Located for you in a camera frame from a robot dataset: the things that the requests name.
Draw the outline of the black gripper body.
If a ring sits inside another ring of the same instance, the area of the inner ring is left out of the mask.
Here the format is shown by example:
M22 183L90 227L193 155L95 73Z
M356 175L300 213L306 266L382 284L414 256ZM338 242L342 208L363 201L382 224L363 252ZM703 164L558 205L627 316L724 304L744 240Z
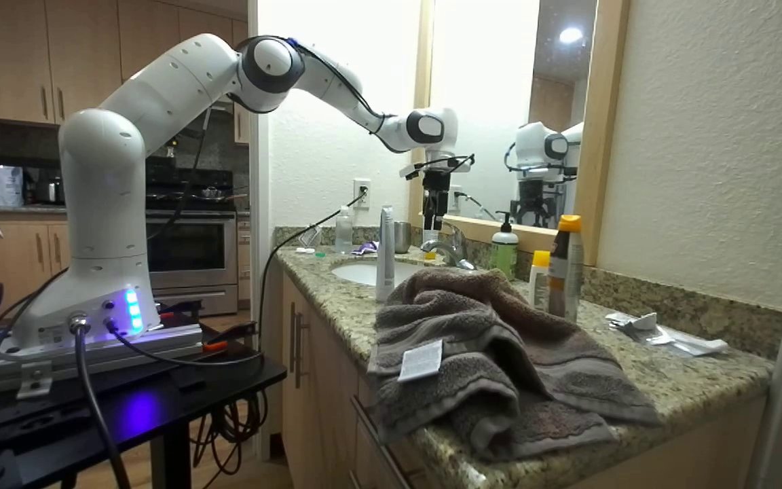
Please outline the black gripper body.
M439 228L443 216L448 213L448 190L451 190L451 176L455 171L470 171L475 165L475 155L432 155L421 164L409 164L401 170L405 180L421 180L422 187L422 227L425 228Z

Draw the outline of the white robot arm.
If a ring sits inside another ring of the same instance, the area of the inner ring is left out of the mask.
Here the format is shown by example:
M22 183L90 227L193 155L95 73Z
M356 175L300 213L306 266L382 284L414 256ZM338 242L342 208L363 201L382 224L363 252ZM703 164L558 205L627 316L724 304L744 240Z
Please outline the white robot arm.
M71 266L52 280L14 326L18 348L67 339L67 322L87 319L109 343L106 319L128 334L159 330L148 285L145 160L159 155L220 98L253 115L273 113L304 91L378 136L389 152L439 152L455 145L451 110L380 115L357 79L333 60L281 35L253 35L230 46L213 34L178 41L95 110L74 113L56 130L67 210Z

